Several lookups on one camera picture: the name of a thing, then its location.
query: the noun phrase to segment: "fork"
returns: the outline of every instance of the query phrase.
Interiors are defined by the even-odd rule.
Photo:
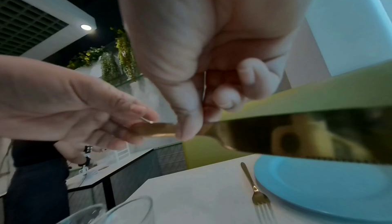
[[[252,177],[250,176],[248,167],[246,167],[244,162],[241,162],[241,168],[244,171],[245,176],[248,178],[250,185],[253,187],[252,202],[255,205],[255,210],[259,222],[262,223],[261,216],[260,216],[260,212],[261,212],[261,215],[263,216],[265,222],[277,223],[274,216],[274,212],[272,211],[271,202],[269,198],[258,190],[258,188],[253,182]]]

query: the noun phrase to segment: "hanging plant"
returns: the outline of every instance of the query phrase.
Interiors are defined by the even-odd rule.
[[[118,58],[120,59],[120,66],[124,70],[125,74],[128,78],[135,82],[140,76],[140,72],[138,70],[135,56],[133,53],[133,49],[131,43],[128,39],[127,34],[121,30],[114,28],[110,28],[116,32],[116,48],[118,49]]]
[[[99,56],[101,56],[104,52],[104,48],[105,47],[91,47],[90,50],[79,53],[78,56],[73,57],[69,61],[67,68],[75,70],[82,66],[91,66],[93,62],[98,61]]]
[[[116,59],[111,52],[105,52],[101,56],[102,79],[116,85],[121,80],[121,71],[116,63]]]

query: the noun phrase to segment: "table leg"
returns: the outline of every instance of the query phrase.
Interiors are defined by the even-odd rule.
[[[111,210],[116,206],[114,201],[113,188],[111,187],[110,177],[106,177],[102,180],[103,192],[105,193],[106,207]]]

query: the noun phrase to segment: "glass rim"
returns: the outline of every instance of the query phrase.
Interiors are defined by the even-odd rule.
[[[80,213],[83,212],[83,211],[89,210],[89,209],[91,209],[91,208],[97,208],[97,207],[100,207],[100,211],[101,211],[101,210],[105,210],[105,211],[106,211],[106,206],[105,206],[104,204],[102,204],[102,203],[94,204],[94,205],[88,206],[88,207],[86,207],[86,208],[83,208],[83,209],[79,210],[79,211],[76,212],[76,213],[73,213],[72,215],[68,216],[67,218],[62,219],[61,221],[57,222],[57,224],[63,223],[64,221],[69,220],[69,219],[75,217],[77,214],[80,214]]]
[[[125,201],[125,202],[121,203],[120,205],[117,205],[116,207],[114,207],[111,210],[107,211],[105,214],[103,214],[102,216],[100,216],[99,218],[94,220],[91,224],[95,224],[98,221],[101,221],[102,218],[107,218],[107,217],[111,216],[116,210],[118,210],[119,208],[121,208],[121,207],[123,207],[123,206],[125,206],[127,204],[130,204],[132,202],[135,202],[135,201],[138,201],[138,200],[142,200],[142,199],[143,200],[147,200],[150,203],[148,211],[147,211],[146,215],[143,217],[143,220],[141,221],[141,223],[143,223],[149,217],[149,215],[151,214],[152,209],[153,209],[153,201],[152,201],[152,198],[149,197],[149,196],[141,196],[141,197],[132,199],[130,201]]]

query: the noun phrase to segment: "knife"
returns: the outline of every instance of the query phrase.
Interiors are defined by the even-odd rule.
[[[142,137],[174,136],[176,125],[137,123]],[[392,107],[326,110],[205,123],[197,135],[242,152],[392,164]]]

